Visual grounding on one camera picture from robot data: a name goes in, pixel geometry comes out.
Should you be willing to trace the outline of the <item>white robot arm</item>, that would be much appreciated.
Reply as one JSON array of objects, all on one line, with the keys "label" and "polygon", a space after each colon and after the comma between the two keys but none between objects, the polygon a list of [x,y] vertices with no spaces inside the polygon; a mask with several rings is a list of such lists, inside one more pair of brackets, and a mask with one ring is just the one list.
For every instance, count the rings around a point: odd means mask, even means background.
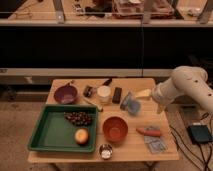
[{"label": "white robot arm", "polygon": [[207,72],[201,67],[180,66],[171,72],[171,76],[152,89],[141,90],[135,98],[152,98],[162,111],[177,97],[187,95],[204,110],[213,114],[213,89],[206,83]]}]

